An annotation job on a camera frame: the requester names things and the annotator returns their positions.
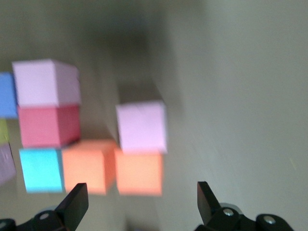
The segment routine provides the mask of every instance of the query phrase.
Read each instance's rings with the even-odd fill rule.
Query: red cube
[[[79,106],[18,108],[22,144],[59,148],[80,139]]]

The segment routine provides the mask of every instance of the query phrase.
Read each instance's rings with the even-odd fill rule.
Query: block
[[[61,150],[20,149],[19,154],[28,193],[63,191]]]
[[[0,144],[0,186],[16,175],[10,145]]]
[[[116,184],[121,195],[161,196],[163,155],[160,152],[115,150]]]
[[[18,108],[24,148],[60,148],[80,138],[79,107]]]
[[[0,119],[0,145],[9,142],[9,133],[5,119]]]
[[[13,62],[20,107],[80,104],[78,69],[52,59]]]
[[[166,112],[162,101],[120,104],[116,112],[123,151],[167,153]]]
[[[15,81],[9,72],[0,73],[0,118],[18,118]]]
[[[107,194],[116,179],[114,140],[82,140],[63,149],[65,190],[87,183],[91,194]]]

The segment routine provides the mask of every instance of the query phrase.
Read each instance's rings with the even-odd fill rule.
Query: blue cube
[[[28,193],[61,193],[63,165],[59,149],[20,149],[20,160]]]
[[[13,74],[0,72],[0,118],[18,118]]]

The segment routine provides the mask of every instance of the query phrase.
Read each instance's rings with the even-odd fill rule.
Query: gray wall
[[[117,139],[125,84],[154,83],[167,104],[162,197],[90,196],[78,230],[190,231],[196,182],[249,218],[273,213],[307,229],[306,1],[1,1],[0,71],[55,58],[80,69],[83,138]],[[0,187],[0,217],[18,223],[65,194],[26,194],[18,121],[9,121],[18,176]]]

